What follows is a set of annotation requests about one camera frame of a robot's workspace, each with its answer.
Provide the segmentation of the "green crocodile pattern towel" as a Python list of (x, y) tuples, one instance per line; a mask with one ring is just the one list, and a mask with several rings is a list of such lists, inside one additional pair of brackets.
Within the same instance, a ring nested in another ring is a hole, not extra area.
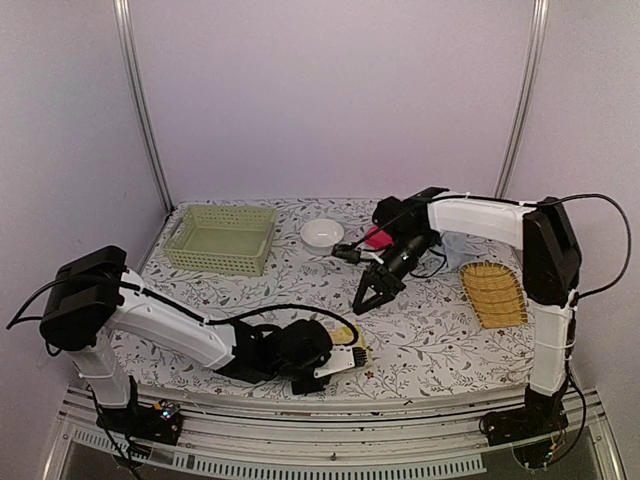
[(365, 341), (364, 335), (359, 328), (356, 328), (356, 333), (358, 334), (358, 339), (354, 339), (353, 332), (350, 328), (342, 326), (338, 327), (335, 322), (326, 324), (328, 329), (329, 336), (332, 340), (333, 347), (335, 346), (351, 346), (351, 347), (362, 347), (368, 350), (369, 354), (369, 362), (364, 367), (369, 367), (373, 364), (372, 353)]

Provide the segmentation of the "light blue towel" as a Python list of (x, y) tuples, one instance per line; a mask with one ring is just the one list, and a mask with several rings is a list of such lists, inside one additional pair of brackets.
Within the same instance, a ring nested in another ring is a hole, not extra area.
[(476, 258), (476, 253), (471, 249), (469, 237), (466, 234), (444, 232), (441, 234), (441, 245), (449, 271), (457, 271)]

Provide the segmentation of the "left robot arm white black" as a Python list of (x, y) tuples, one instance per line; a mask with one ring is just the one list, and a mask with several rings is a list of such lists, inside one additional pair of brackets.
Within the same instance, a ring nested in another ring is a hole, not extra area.
[(99, 405), (128, 434), (148, 426), (148, 412), (134, 398), (134, 383), (109, 344), (121, 330), (177, 351), (217, 374), (249, 384), (279, 376), (296, 394), (323, 390), (330, 376), (368, 361), (359, 332), (343, 344), (313, 319), (286, 327), (251, 326), (248, 315), (215, 320), (145, 284), (126, 265), (126, 253), (107, 246), (62, 266), (49, 287), (39, 331), (68, 353)]

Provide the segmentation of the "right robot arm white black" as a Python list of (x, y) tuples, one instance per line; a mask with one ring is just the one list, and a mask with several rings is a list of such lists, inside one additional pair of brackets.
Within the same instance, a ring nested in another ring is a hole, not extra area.
[(522, 285), (534, 315), (529, 388), (547, 397), (560, 391), (575, 341), (582, 254), (559, 200), (515, 202), (429, 187), (404, 200), (381, 200), (372, 221), (392, 245), (362, 274), (353, 300), (355, 314), (394, 300), (406, 287), (405, 276), (443, 232), (510, 245), (522, 253)]

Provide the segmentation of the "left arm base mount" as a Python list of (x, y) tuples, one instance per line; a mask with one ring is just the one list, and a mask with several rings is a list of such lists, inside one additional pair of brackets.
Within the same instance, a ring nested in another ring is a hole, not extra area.
[(176, 446), (181, 436), (184, 418), (180, 405), (162, 399), (144, 406), (132, 399), (125, 408), (106, 408), (93, 398), (97, 425), (109, 433), (119, 433), (130, 440), (147, 440)]

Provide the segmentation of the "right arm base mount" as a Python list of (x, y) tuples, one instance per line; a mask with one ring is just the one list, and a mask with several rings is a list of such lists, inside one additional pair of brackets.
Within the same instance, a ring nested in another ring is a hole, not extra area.
[(489, 412), (479, 421), (479, 431), (490, 446), (511, 445), (517, 463), (527, 470), (550, 465), (565, 439), (569, 422), (563, 406), (543, 404)]

